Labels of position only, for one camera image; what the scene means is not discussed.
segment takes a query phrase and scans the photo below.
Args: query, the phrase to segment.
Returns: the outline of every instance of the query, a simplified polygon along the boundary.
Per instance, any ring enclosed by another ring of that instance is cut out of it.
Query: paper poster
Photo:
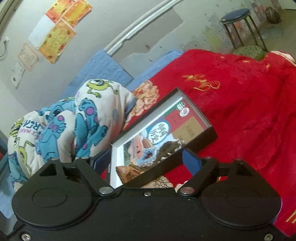
[[[33,29],[33,32],[30,34],[28,38],[29,42],[36,49],[39,49],[44,39],[46,38],[46,36],[54,26],[55,24],[46,15],[43,15],[39,23]]]
[[[123,145],[124,165],[144,172],[206,129],[199,115],[183,99]]]
[[[80,19],[82,19],[88,12],[90,12],[92,6],[85,0],[78,0],[64,15],[63,19],[74,27]]]
[[[52,7],[46,12],[46,16],[49,17],[54,23],[57,23],[63,16],[63,14],[75,3],[74,0],[56,0]]]
[[[33,66],[38,61],[37,54],[33,52],[33,50],[30,48],[30,46],[27,43],[24,44],[18,58],[23,64],[23,66],[29,71],[32,70]]]
[[[54,64],[63,49],[75,36],[75,31],[64,21],[59,21],[57,25],[48,33],[43,44],[39,48],[40,53],[52,64]]]

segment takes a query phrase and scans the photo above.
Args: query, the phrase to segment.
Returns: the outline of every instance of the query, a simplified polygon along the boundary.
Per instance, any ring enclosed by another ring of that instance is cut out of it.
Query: electrical cord
[[[7,49],[7,45],[6,45],[7,40],[4,40],[3,43],[4,43],[4,53],[0,56],[0,58],[3,57],[3,56],[5,55],[5,53],[6,53],[6,49]]]

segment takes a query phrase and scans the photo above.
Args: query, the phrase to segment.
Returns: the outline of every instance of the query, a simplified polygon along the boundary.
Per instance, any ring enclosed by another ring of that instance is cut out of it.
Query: blue bedsheet
[[[101,49],[83,66],[67,86],[61,99],[75,96],[83,83],[91,79],[113,80],[124,86],[133,78]]]
[[[3,157],[3,160],[8,163],[8,155]],[[11,207],[11,200],[14,194],[14,190],[9,178],[9,172],[0,173],[0,212],[4,214],[6,218],[10,218],[13,215]]]
[[[172,50],[166,53],[163,57],[157,60],[149,69],[147,69],[143,74],[134,80],[130,81],[125,87],[129,91],[133,91],[137,88],[141,83],[153,77],[157,72],[162,70],[165,66],[167,66],[170,62],[180,57],[184,51],[180,50]]]

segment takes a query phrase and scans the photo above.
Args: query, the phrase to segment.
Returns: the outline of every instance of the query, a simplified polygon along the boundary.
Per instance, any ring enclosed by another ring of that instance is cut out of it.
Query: metal stool leg
[[[258,28],[257,28],[257,26],[256,26],[256,24],[255,24],[255,22],[254,22],[252,16],[249,15],[249,17],[250,17],[250,19],[251,19],[251,21],[252,21],[252,23],[253,23],[253,25],[254,25],[254,27],[255,27],[257,33],[259,34],[259,37],[260,37],[260,39],[261,39],[261,41],[262,41],[262,43],[263,43],[263,46],[264,46],[264,50],[268,52],[268,50],[267,50],[267,48],[266,48],[266,45],[265,45],[265,43],[264,43],[264,41],[263,41],[263,38],[262,38],[262,36],[261,36],[261,34],[260,34],[260,32],[259,32],[259,30],[258,30]]]
[[[253,36],[253,39],[254,39],[254,41],[255,41],[255,44],[256,44],[257,46],[259,46],[259,45],[258,45],[258,42],[257,42],[257,39],[256,39],[256,37],[255,37],[255,34],[254,34],[254,32],[253,32],[253,30],[252,30],[252,28],[251,28],[251,26],[250,26],[250,24],[249,24],[247,18],[244,18],[244,20],[246,21],[246,23],[247,23],[247,25],[248,25],[248,28],[249,28],[249,30],[250,30],[252,36]]]
[[[237,28],[235,27],[234,23],[232,23],[232,26],[234,27],[235,32],[237,33],[237,36],[239,37],[239,40],[240,40],[242,46],[244,46],[244,43],[242,42],[242,39],[241,39],[241,37],[240,37],[240,35],[239,35],[239,32],[237,31]]]
[[[234,40],[233,40],[233,38],[232,38],[232,36],[231,36],[231,34],[230,34],[230,32],[229,32],[229,29],[228,29],[227,25],[224,25],[224,27],[226,28],[226,31],[227,31],[227,33],[228,33],[228,36],[229,36],[229,38],[230,38],[230,40],[231,40],[231,43],[232,43],[232,45],[233,45],[233,48],[236,49],[236,46],[235,46]]]

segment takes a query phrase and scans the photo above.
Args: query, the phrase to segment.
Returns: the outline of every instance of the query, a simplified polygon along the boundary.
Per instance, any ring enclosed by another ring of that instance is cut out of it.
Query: woven ball
[[[272,7],[266,8],[265,15],[268,22],[270,23],[276,24],[281,22],[281,16],[279,15],[279,12]]]

